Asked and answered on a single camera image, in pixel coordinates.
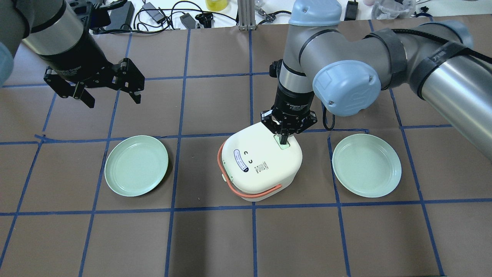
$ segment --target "plastic bag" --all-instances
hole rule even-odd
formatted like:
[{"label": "plastic bag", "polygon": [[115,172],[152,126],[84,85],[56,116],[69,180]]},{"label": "plastic bag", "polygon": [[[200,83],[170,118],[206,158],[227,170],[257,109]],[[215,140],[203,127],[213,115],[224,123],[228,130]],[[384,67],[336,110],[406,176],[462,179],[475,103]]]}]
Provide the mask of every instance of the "plastic bag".
[{"label": "plastic bag", "polygon": [[415,0],[377,0],[372,7],[372,19],[395,19],[410,17],[415,11]]}]

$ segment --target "qr code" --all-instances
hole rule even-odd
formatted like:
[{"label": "qr code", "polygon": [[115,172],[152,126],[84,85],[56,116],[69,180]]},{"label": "qr code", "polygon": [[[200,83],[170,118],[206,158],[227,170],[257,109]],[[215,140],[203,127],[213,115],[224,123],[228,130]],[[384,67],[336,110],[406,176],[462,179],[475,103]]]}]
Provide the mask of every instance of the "qr code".
[{"label": "qr code", "polygon": [[267,163],[263,162],[262,164],[259,164],[256,167],[254,167],[254,169],[256,170],[256,173],[260,173],[262,171],[267,170],[268,166],[267,166]]}]

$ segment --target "blue plastic cover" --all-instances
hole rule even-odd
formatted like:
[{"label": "blue plastic cover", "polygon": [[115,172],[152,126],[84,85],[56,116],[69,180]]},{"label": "blue plastic cover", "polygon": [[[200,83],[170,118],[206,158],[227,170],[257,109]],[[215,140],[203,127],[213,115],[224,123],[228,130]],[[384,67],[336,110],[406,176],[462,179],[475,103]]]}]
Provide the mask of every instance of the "blue plastic cover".
[{"label": "blue plastic cover", "polygon": [[424,23],[421,25],[426,25],[426,24],[439,24],[452,29],[461,38],[461,41],[463,41],[463,45],[465,45],[470,49],[473,49],[473,37],[468,31],[466,25],[463,24],[462,22],[457,20],[444,20],[444,21],[434,21],[434,22]]},{"label": "blue plastic cover", "polygon": [[346,60],[325,66],[314,77],[312,87],[330,113],[349,116],[377,99],[381,82],[368,64]]},{"label": "blue plastic cover", "polygon": [[0,87],[10,77],[14,68],[14,58],[7,47],[0,42]]},{"label": "blue plastic cover", "polygon": [[341,5],[337,0],[296,0],[289,24],[296,26],[334,26],[340,23]]}]

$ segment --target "yellow object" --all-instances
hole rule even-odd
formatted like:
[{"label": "yellow object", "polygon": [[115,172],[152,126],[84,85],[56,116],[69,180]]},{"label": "yellow object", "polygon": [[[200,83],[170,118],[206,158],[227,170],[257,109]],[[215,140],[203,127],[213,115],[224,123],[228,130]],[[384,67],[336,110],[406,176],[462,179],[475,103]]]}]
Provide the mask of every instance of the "yellow object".
[{"label": "yellow object", "polygon": [[227,7],[227,0],[205,0],[205,3],[210,11],[221,11]]}]

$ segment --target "light green plate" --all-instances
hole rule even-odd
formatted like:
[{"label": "light green plate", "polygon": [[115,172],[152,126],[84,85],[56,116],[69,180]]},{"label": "light green plate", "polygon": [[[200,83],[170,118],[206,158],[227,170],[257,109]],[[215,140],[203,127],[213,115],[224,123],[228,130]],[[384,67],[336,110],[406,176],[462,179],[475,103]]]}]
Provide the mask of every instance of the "light green plate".
[{"label": "light green plate", "polygon": [[108,156],[104,177],[109,188],[123,196],[139,196],[164,178],[169,158],[156,138],[135,136],[120,142]]},{"label": "light green plate", "polygon": [[344,138],[333,151],[333,171],[349,191],[364,197],[381,197],[400,182],[401,163],[384,140],[367,134]]}]

